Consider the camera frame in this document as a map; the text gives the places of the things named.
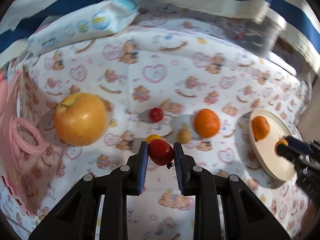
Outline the red cherry tomato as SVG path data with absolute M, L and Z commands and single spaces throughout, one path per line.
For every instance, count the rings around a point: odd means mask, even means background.
M 151 140 L 148 143 L 148 155 L 158 166 L 166 166 L 167 169 L 171 169 L 174 166 L 174 150 L 165 140 Z

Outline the small tan round fruit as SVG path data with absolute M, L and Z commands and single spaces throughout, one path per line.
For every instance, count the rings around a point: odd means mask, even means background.
M 188 129 L 181 129 L 176 138 L 181 144 L 187 144 L 192 141 L 192 133 Z

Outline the small yellow orange fruit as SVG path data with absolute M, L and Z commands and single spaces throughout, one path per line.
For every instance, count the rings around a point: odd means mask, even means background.
M 151 134 L 148 137 L 146 137 L 145 141 L 149 144 L 152 140 L 155 140 L 155 139 L 161 139 L 162 140 L 163 138 L 160 137 L 157 134 Z

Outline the large orange mandarin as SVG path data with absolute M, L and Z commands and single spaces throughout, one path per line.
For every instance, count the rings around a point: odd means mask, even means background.
M 204 108 L 194 117 L 194 130 L 203 138 L 215 136 L 220 129 L 220 119 L 211 109 Z

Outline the cream round plate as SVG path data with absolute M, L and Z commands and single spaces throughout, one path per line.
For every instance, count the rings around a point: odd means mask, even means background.
M 269 134 L 262 140 L 256 141 L 253 133 L 252 121 L 254 118 L 265 117 L 270 125 Z M 249 139 L 262 168 L 274 179 L 291 181 L 296 175 L 294 165 L 284 157 L 276 154 L 274 147 L 284 136 L 292 135 L 281 118 L 263 108 L 253 110 L 249 117 Z

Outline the small red cherry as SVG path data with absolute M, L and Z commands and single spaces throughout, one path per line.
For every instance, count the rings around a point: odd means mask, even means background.
M 164 111 L 159 107 L 152 108 L 149 111 L 148 115 L 149 115 L 149 119 L 150 119 L 151 123 L 153 123 L 153 124 L 164 120 L 165 117 L 169 117 L 169 118 L 174 117 L 173 115 L 165 114 Z

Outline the yellow apple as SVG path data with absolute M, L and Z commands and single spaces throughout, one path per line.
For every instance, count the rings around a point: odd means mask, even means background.
M 74 93 L 56 107 L 54 125 L 57 135 L 73 146 L 88 146 L 104 133 L 107 111 L 103 101 L 90 93 Z

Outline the teddy bear print cloth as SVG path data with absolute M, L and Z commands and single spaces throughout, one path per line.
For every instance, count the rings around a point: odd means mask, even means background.
M 49 142 L 42 157 L 22 155 L 22 177 L 34 218 L 23 214 L 5 188 L 1 211 L 21 239 L 85 174 L 103 176 L 126 163 L 151 134 L 173 143 L 181 129 L 192 131 L 201 109 L 220 119 L 217 135 L 196 133 L 186 154 L 215 175 L 238 175 L 287 233 L 300 232 L 307 196 L 295 181 L 281 183 L 260 166 L 249 139 L 249 115 L 264 108 L 285 122 L 294 136 L 300 113 L 310 102 L 310 75 L 290 74 L 283 64 L 261 59 L 226 40 L 228 20 L 171 4 L 144 0 L 140 14 L 122 33 L 23 55 L 4 70 L 21 73 L 18 114 Z M 106 133 L 90 146 L 72 146 L 57 135 L 54 110 L 65 97 L 89 92 L 104 100 Z M 165 117 L 151 123 L 149 111 Z

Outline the clear plastic container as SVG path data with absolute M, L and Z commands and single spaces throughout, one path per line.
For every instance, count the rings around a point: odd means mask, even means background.
M 254 36 L 251 41 L 253 53 L 266 58 L 273 49 L 280 33 L 286 29 L 287 22 L 272 9 L 268 9 L 263 22 L 252 24 Z

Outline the pink plastic bag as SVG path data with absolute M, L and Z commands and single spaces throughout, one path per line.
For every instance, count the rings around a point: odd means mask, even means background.
M 23 213 L 34 217 L 22 179 L 20 159 L 22 152 L 42 156 L 48 144 L 33 124 L 17 116 L 20 77 L 20 72 L 16 72 L 8 82 L 4 74 L 1 74 L 1 182 Z M 37 145 L 34 146 L 21 137 L 21 127 L 35 137 Z

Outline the white wet wipes pack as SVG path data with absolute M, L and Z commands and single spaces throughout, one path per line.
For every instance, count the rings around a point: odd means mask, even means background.
M 58 18 L 28 38 L 30 50 L 41 55 L 68 44 L 114 35 L 128 27 L 138 15 L 131 0 L 104 0 Z

